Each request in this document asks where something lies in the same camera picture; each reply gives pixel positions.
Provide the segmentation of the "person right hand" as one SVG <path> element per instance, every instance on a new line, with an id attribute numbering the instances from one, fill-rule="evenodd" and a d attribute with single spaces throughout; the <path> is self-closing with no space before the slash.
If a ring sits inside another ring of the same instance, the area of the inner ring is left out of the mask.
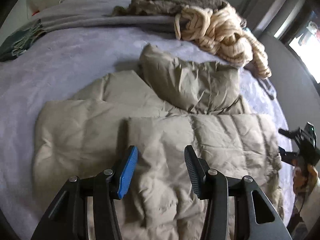
<path id="1" fill-rule="evenodd" d="M 318 171 L 314 166 L 308 164 L 308 175 L 305 176 L 301 169 L 298 167 L 297 160 L 293 160 L 292 164 L 295 167 L 293 175 L 294 194 L 299 194 L 302 192 L 311 193 L 317 183 Z"/>

